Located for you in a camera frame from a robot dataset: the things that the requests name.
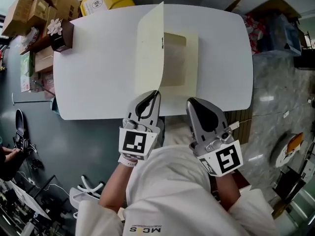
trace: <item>beige cardboard flap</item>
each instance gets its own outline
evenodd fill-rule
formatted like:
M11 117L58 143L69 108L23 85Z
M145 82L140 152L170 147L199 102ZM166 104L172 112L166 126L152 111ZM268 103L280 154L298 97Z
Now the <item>beige cardboard flap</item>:
M135 69L135 92L158 90L164 67L164 18L160 3L139 22Z
M198 34L170 32L164 34L164 68L159 87L162 98L174 95L195 97L198 75Z

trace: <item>cardboard box stack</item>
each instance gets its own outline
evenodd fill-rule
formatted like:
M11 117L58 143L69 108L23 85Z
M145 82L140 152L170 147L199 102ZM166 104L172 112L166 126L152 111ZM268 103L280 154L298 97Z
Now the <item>cardboard box stack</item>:
M59 18L71 21L79 15L80 2L78 0L16 0L10 6L3 24L2 35L27 36L32 27L39 29L39 37L33 44L27 48L21 45L20 54L23 55L21 91L39 91L32 83L34 78L40 78L40 74L37 74L35 70L38 72L52 70L53 52L51 48L48 48L51 41L47 34L47 27L51 20ZM38 57L39 64L36 64L35 55Z
M29 18L32 0L15 0L10 6L2 27L2 35L15 37L29 33L27 21Z

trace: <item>flower decoration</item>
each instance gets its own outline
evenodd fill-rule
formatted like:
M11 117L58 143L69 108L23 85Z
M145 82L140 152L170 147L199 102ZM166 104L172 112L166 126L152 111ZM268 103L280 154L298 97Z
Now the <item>flower decoration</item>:
M61 35L61 31L63 30L61 27L61 20L57 18L56 20L51 20L49 26L47 26L48 32L47 34L50 34L51 36L53 34Z

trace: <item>printed logo on shirt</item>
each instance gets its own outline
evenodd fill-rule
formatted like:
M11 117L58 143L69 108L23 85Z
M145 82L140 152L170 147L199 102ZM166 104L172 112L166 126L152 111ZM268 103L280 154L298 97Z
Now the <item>printed logo on shirt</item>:
M160 233L162 226L141 226L141 225L133 225L130 228L130 232L135 233Z
M234 145L218 151L216 155L222 173L234 169L241 164Z
M127 131L123 150L137 153L144 153L147 134Z
M206 170L209 172L209 174L216 175L216 172L212 169L210 164L206 161L206 159L201 158L199 161L203 164L203 166L206 168Z

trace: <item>white table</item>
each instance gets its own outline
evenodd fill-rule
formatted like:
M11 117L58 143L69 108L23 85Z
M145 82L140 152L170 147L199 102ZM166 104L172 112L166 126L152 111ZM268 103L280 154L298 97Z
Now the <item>white table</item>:
M54 83L63 119L123 118L134 93L139 20L155 5L98 12L71 21L73 49L55 52ZM199 35L197 97L223 111L246 109L252 98L252 53L242 18L191 6L164 5L165 31ZM160 116L186 114L186 97L161 101Z

